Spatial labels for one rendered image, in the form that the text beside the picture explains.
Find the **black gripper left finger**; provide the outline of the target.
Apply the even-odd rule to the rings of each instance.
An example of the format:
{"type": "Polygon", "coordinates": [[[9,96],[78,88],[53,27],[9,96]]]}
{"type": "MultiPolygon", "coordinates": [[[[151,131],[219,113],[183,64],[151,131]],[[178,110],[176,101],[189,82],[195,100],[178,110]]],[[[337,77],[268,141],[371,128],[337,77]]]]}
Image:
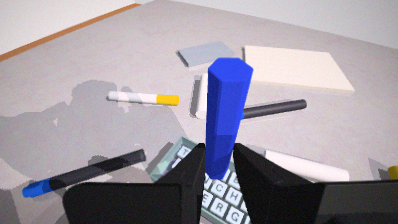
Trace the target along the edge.
{"type": "Polygon", "coordinates": [[[205,143],[154,183],[84,182],[66,190],[69,224],[200,224],[205,143]]]}

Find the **small keyboard with keys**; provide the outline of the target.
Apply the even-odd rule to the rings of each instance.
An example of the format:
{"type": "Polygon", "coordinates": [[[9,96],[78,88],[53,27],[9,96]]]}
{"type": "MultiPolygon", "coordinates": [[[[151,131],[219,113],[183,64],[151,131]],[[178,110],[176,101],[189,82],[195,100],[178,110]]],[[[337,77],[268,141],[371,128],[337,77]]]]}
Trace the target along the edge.
{"type": "MultiPolygon", "coordinates": [[[[149,175],[156,182],[172,170],[198,143],[181,135],[149,175]]],[[[201,216],[213,224],[251,224],[237,179],[234,161],[216,184],[205,172],[201,216]]]]}

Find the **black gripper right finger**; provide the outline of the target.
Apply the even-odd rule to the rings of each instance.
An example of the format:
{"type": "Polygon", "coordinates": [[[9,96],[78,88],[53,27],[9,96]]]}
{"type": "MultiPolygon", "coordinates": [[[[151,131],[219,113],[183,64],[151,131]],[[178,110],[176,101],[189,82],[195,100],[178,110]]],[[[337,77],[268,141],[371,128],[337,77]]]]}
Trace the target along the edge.
{"type": "Polygon", "coordinates": [[[241,143],[233,160],[251,224],[328,224],[335,215],[398,212],[398,180],[313,183],[241,143]]]}

